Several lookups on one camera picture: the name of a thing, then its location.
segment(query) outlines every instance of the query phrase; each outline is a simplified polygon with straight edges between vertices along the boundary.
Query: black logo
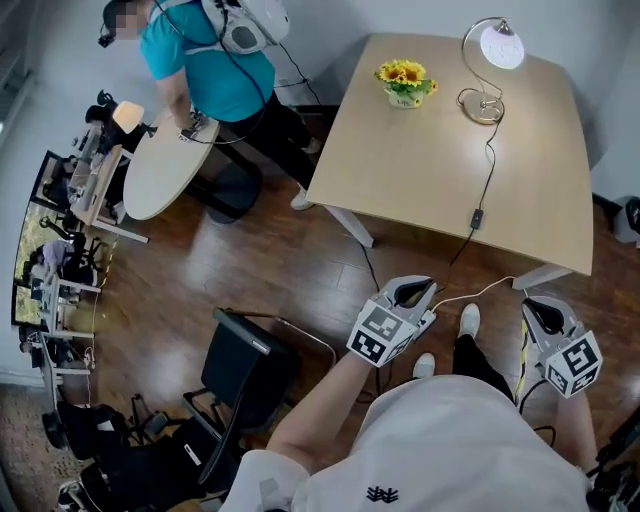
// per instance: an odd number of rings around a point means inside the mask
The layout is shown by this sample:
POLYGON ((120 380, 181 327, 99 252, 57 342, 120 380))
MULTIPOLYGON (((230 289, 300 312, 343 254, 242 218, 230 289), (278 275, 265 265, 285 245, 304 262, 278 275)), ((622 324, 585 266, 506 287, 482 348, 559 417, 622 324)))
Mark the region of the black logo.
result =
POLYGON ((367 498, 374 503, 376 501, 382 501, 388 505, 389 503, 398 501, 398 491, 394 491, 391 487, 386 491, 377 486, 369 487, 367 490, 367 498))

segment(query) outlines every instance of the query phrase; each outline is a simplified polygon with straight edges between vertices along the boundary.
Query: electronic equipment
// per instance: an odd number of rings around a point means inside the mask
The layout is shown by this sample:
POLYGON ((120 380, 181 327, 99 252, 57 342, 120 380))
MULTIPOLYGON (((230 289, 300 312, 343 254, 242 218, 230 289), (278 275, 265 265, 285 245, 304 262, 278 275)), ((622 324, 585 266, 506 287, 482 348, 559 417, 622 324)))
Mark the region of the electronic equipment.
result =
POLYGON ((602 354, 569 305, 551 297, 527 297, 522 303, 523 334, 540 350, 538 368, 560 394, 569 398, 593 384, 602 354))
POLYGON ((436 293, 428 276, 397 277, 367 300, 347 348, 380 368, 400 355, 435 320, 428 310, 436 293))

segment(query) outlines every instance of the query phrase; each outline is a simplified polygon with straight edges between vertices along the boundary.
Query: shoe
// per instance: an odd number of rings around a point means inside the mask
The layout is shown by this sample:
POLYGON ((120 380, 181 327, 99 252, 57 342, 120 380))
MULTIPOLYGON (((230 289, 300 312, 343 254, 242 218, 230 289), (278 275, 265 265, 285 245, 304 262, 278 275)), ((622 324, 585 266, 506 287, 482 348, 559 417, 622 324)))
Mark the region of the shoe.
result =
POLYGON ((321 149, 322 141, 320 139, 312 137, 309 146, 307 146, 306 148, 302 148, 302 151, 304 151, 307 155, 315 155, 316 153, 319 153, 321 149))
POLYGON ((122 201, 113 205, 113 218, 117 224, 122 224, 122 221, 126 216, 127 210, 125 210, 124 203, 122 201))
POLYGON ((422 354, 413 367, 414 379, 428 379, 436 372, 436 358, 433 354, 422 354))
POLYGON ((294 197, 293 200, 291 201, 291 208, 299 212, 308 210, 312 206, 313 206, 313 203, 310 203, 309 201, 307 201, 307 191, 304 190, 303 188, 300 189, 300 192, 298 192, 298 195, 294 197))
POLYGON ((458 338, 468 334, 475 339, 479 329, 480 310, 476 304, 467 304, 462 310, 462 316, 460 317, 460 332, 458 333, 458 338))

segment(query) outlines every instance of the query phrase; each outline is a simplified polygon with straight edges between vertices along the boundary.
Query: teal t-shirt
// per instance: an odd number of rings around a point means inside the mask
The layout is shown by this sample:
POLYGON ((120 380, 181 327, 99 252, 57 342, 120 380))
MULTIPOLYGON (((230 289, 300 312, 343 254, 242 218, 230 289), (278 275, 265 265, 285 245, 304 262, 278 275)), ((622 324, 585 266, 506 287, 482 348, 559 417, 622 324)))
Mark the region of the teal t-shirt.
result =
MULTIPOLYGON (((167 9, 167 14, 176 28, 191 41, 201 43, 200 46, 211 46, 217 42, 213 26, 198 0, 167 9)), ((185 41, 164 15, 145 29, 140 41, 142 55, 155 80, 163 80, 185 68, 191 101, 207 116, 218 121, 241 121, 262 108, 256 87, 231 62, 229 55, 217 50, 185 54, 193 48, 198 48, 198 45, 185 41)), ((264 101, 268 101, 275 80, 275 69, 269 59, 262 52, 249 55, 232 53, 231 58, 253 77, 264 101)))

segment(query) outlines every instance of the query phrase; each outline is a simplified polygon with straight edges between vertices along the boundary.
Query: wooden floor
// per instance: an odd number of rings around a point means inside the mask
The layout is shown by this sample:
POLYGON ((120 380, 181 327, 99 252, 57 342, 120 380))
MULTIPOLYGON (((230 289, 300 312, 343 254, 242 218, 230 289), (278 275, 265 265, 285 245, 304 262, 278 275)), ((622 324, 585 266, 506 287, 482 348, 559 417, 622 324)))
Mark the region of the wooden floor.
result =
MULTIPOLYGON (((216 307, 278 314, 344 347, 359 309, 374 292, 373 281, 361 246, 326 210, 290 209, 295 192, 285 178, 267 179, 254 209, 230 226, 214 224, 199 203, 183 195, 160 216, 136 224, 151 239, 148 245, 120 238, 98 302, 93 403, 127 412, 129 397, 140 392, 152 409, 179 410, 182 393, 201 387, 216 307)), ((571 275, 529 292, 566 300, 596 334, 605 365, 589 398, 603 443, 635 409, 640 395, 640 253, 614 240, 599 206, 594 206, 594 222, 592 277, 571 275)), ((408 274, 445 281, 460 240, 377 219, 366 218, 364 224, 376 239, 369 254, 381 284, 408 274)), ((439 298, 474 293, 536 266, 472 243, 439 298)), ((479 344, 512 386, 519 372, 522 299, 505 283, 477 300, 479 344)), ((465 303, 438 310, 434 325, 396 360, 392 386, 411 376, 422 352, 436 355, 437 373, 451 371, 452 343, 465 303)), ((304 358, 299 393, 327 368, 320 352, 304 351, 304 358)), ((535 352, 529 359, 535 360, 535 352)), ((383 381, 386 374, 383 369, 383 381)), ((533 364, 528 378, 527 387, 539 378, 533 364)), ((555 401, 554 391, 540 388, 528 401, 525 418, 534 426, 548 423, 555 401)), ((355 406, 327 463, 346 453, 366 410, 355 406)))

